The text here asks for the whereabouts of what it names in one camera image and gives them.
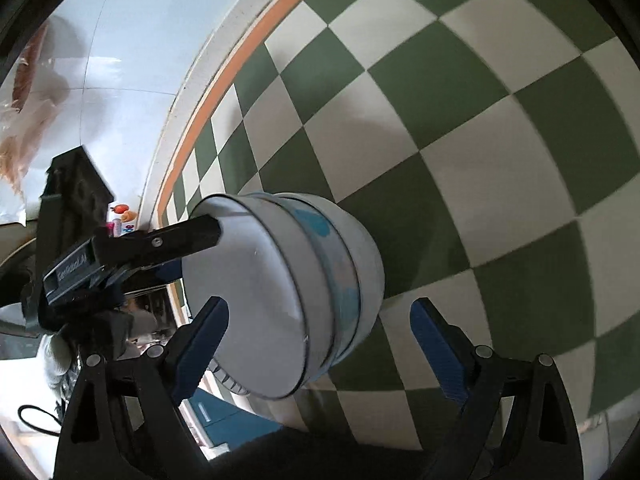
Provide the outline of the white bowl pink pattern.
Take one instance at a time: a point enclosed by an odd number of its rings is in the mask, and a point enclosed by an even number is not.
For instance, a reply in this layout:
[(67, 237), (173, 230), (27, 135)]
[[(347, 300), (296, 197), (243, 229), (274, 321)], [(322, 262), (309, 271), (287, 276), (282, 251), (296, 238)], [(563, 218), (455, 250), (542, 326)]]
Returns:
[(378, 246), (352, 214), (330, 200), (306, 193), (279, 193), (279, 196), (298, 204), (305, 203), (319, 211), (337, 229), (352, 258), (359, 283), (360, 315), (354, 339), (338, 358), (344, 360), (369, 336), (382, 307), (385, 272)]

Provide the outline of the white bowl blue pattern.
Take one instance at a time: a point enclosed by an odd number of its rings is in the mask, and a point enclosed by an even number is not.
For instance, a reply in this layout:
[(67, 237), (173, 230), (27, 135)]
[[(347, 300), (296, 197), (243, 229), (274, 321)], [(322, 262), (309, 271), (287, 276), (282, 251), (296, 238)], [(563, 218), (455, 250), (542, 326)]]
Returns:
[(343, 361), (356, 339), (361, 299), (355, 261), (337, 224), (337, 204), (305, 193), (250, 193), (290, 214), (310, 241), (328, 283), (334, 314), (332, 348), (322, 364), (327, 372)]

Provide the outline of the plastic bag orange contents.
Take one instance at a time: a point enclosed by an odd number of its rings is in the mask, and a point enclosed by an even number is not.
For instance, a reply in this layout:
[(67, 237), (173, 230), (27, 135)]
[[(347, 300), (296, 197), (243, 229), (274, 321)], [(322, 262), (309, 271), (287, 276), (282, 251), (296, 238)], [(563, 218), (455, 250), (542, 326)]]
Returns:
[(24, 177), (56, 116), (58, 107), (51, 99), (27, 101), (21, 110), (11, 105), (1, 109), (1, 179), (23, 203)]

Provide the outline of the plastic bag red contents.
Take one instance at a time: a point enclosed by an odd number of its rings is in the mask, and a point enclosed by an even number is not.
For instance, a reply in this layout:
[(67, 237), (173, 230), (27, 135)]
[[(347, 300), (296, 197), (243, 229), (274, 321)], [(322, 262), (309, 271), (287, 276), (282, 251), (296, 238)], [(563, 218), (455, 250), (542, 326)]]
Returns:
[(11, 105), (22, 110), (31, 96), (62, 103), (84, 85), (87, 44), (66, 18), (52, 15), (29, 40), (15, 63)]

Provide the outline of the white plate blue stripes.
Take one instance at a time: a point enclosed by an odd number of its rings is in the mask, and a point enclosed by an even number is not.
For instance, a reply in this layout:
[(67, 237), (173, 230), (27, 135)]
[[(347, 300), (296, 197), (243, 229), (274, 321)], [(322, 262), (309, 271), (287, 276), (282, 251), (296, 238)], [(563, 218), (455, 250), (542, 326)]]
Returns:
[(213, 374), (216, 381), (230, 392), (238, 396), (248, 395), (248, 391), (229, 375), (215, 359), (210, 360), (208, 370)]

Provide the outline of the colourful wall stickers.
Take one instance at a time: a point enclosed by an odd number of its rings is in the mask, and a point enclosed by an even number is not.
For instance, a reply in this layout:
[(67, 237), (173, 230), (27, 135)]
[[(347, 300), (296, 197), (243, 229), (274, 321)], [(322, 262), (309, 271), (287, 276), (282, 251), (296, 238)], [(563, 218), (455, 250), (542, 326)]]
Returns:
[(111, 236), (120, 237), (134, 232), (138, 218), (137, 211), (132, 210), (126, 204), (116, 204), (110, 207), (107, 214), (107, 227)]

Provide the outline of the green white checkered tablecloth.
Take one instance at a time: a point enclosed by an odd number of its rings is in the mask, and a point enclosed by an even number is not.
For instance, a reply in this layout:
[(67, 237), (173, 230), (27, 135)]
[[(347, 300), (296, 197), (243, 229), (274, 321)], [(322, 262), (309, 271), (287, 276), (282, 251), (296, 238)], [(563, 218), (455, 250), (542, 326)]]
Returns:
[(237, 408), (398, 448), (456, 414), (411, 337), (430, 298), (478, 344), (551, 354), (576, 418), (639, 393), (639, 71), (586, 0), (293, 0), (198, 114), (160, 216), (208, 194), (333, 200), (378, 244), (371, 335)]

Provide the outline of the white bowl dark rim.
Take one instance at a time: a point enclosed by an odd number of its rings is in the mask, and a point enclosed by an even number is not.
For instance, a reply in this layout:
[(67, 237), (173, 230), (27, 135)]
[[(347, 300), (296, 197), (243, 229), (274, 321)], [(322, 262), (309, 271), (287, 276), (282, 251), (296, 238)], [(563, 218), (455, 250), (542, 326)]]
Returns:
[(215, 362), (250, 393), (289, 396), (318, 373), (334, 339), (330, 289), (310, 237), (284, 207), (256, 196), (212, 195), (192, 214), (221, 227), (216, 246), (182, 262), (193, 311), (212, 297), (229, 307)]

